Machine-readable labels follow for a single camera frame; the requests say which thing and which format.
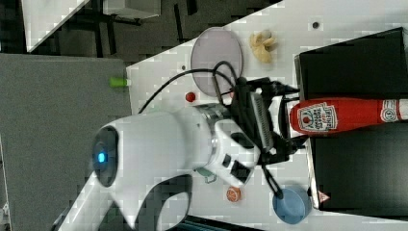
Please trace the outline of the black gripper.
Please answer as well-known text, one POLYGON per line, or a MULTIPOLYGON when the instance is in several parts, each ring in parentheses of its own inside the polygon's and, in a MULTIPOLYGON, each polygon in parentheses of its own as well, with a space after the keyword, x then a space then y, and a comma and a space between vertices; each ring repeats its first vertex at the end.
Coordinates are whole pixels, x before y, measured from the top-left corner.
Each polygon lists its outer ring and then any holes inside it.
POLYGON ((249 140, 260 150, 258 165, 273 165, 289 161, 291 151, 305 148, 307 135, 284 138, 274 131, 269 107, 272 99, 281 96, 283 101, 292 101, 287 94, 299 93, 299 89, 268 77, 247 81, 244 77, 235 80, 230 89, 234 93, 229 104, 232 118, 249 140))

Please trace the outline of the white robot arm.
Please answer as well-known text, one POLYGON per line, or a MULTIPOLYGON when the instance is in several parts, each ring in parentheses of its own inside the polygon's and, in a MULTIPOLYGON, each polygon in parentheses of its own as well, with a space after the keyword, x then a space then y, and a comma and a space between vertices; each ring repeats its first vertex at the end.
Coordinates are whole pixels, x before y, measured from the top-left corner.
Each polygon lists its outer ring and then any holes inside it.
POLYGON ((269 78, 239 78, 230 104, 130 115, 101 127, 91 173, 51 231, 98 231, 116 205, 133 231, 166 231, 186 216, 193 173, 210 171, 240 188, 255 167, 287 160, 300 143, 273 130, 273 97, 295 89, 269 78))

